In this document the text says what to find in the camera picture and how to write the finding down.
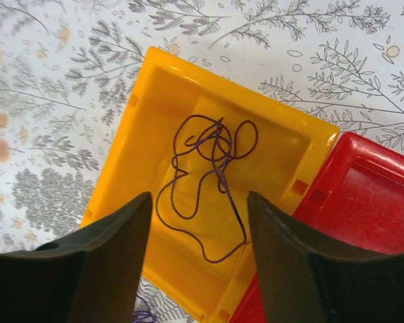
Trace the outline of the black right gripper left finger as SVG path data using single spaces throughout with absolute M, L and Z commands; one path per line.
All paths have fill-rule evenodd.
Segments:
M 130 322 L 151 213 L 144 192 L 35 250 L 0 254 L 0 322 Z

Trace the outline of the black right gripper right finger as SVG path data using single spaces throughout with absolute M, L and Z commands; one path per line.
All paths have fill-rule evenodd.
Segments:
M 257 192 L 247 207 L 268 322 L 404 322 L 404 253 L 332 238 Z

